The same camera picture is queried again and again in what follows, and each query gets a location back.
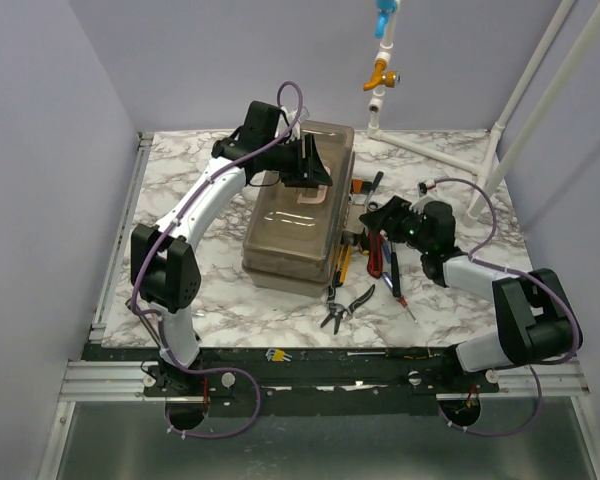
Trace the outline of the translucent grey-brown toolbox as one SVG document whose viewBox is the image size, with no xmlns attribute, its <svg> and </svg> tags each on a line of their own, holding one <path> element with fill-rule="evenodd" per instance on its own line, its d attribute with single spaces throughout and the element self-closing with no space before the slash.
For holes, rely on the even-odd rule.
<svg viewBox="0 0 600 480">
<path fill-rule="evenodd" d="M 257 287 L 319 297 L 331 283 L 355 162 L 354 129 L 308 121 L 331 186 L 287 188 L 265 175 L 243 241 L 242 268 Z"/>
</svg>

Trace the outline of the red black utility knife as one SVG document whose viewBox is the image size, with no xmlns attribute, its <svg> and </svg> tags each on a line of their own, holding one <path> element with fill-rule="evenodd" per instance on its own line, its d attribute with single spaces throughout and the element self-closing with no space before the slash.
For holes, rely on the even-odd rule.
<svg viewBox="0 0 600 480">
<path fill-rule="evenodd" d="M 368 274 L 379 279 L 383 273 L 383 252 L 382 243 L 383 239 L 380 234 L 372 231 L 368 232 L 368 260 L 367 260 L 367 272 Z"/>
</svg>

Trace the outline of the black-handled claw hammer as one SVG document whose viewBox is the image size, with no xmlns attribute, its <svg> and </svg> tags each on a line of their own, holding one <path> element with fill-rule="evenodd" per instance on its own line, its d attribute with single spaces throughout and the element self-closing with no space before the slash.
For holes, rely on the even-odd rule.
<svg viewBox="0 0 600 480">
<path fill-rule="evenodd" d="M 401 290 L 400 267 L 399 267 L 398 255 L 395 250 L 394 243 L 389 242 L 388 245 L 389 245 L 389 250 L 390 250 L 392 293 L 396 299 L 400 299 L 402 297 L 402 290 Z"/>
</svg>

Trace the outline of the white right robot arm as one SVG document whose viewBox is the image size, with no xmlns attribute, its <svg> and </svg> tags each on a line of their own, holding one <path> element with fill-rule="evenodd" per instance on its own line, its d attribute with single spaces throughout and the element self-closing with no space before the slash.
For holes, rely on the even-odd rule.
<svg viewBox="0 0 600 480">
<path fill-rule="evenodd" d="M 448 349 L 449 359 L 439 370 L 447 389 L 465 390 L 479 371 L 565 361 L 582 346 L 580 326 L 556 273 L 514 271 L 462 251 L 449 204 L 430 200 L 415 208 L 395 196 L 360 221 L 388 241 L 417 250 L 425 276 L 435 284 L 493 304 L 496 331 Z"/>
</svg>

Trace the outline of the grey black wire stripper pliers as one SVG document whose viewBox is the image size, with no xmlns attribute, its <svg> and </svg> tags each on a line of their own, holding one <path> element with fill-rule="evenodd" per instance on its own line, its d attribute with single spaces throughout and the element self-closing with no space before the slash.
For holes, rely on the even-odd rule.
<svg viewBox="0 0 600 480">
<path fill-rule="evenodd" d="M 375 293 L 376 287 L 371 285 L 362 295 L 355 298 L 348 305 L 336 301 L 337 289 L 342 285 L 341 271 L 338 270 L 328 286 L 326 305 L 328 314 L 320 324 L 321 328 L 327 326 L 331 321 L 334 322 L 333 334 L 337 335 L 340 330 L 342 320 L 347 316 L 352 316 L 353 313 L 368 302 Z"/>
</svg>

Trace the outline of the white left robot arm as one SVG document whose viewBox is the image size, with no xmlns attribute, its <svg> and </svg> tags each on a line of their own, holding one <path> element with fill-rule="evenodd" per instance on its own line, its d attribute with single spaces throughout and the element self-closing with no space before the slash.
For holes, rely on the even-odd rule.
<svg viewBox="0 0 600 480">
<path fill-rule="evenodd" d="M 201 385 L 202 372 L 193 364 L 200 347 L 190 310 L 202 283 L 195 253 L 220 211 L 261 172 L 276 173 L 290 188 L 333 183 L 313 135 L 301 131 L 307 115 L 304 106 L 289 111 L 281 104 L 252 102 L 243 124 L 215 142 L 207 166 L 182 200 L 154 225 L 139 224 L 131 234 L 129 307 L 172 365 L 167 382 L 181 395 Z"/>
</svg>

